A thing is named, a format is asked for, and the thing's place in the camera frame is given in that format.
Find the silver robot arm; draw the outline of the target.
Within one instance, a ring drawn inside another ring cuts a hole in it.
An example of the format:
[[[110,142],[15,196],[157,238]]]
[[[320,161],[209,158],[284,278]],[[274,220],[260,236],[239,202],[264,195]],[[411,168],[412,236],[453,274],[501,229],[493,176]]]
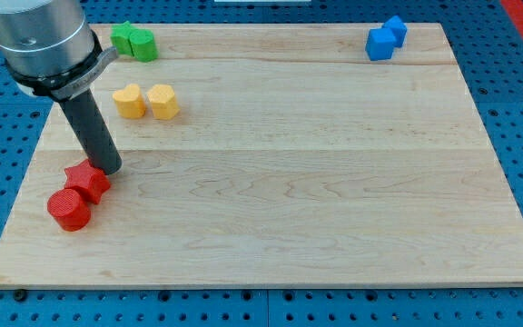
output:
[[[76,0],[0,0],[0,49],[18,84],[59,102],[84,93],[118,58]]]

